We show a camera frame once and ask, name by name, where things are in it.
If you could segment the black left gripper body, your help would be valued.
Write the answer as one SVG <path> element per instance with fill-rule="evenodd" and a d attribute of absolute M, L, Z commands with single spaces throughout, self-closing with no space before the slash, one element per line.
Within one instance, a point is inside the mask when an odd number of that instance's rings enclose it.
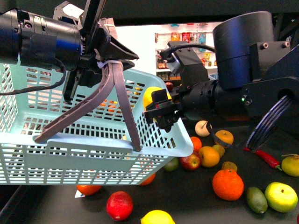
<path fill-rule="evenodd" d="M 125 69 L 134 67 L 139 57 L 117 40 L 112 18 L 101 16 L 104 0 L 88 0 L 84 10 L 64 1 L 54 10 L 53 18 L 77 27 L 81 35 L 80 59 L 74 71 L 68 72 L 63 96 L 70 102 L 78 86 L 93 87 L 102 80 L 97 61 L 119 60 Z"/>

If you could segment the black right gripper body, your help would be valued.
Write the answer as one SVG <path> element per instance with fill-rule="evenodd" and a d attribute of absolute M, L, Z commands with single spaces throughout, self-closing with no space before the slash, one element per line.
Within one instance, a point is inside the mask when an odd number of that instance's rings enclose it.
<path fill-rule="evenodd" d="M 147 124 L 170 132 L 182 115 L 181 103 L 175 103 L 166 89 L 147 89 L 143 95 L 144 116 Z"/>

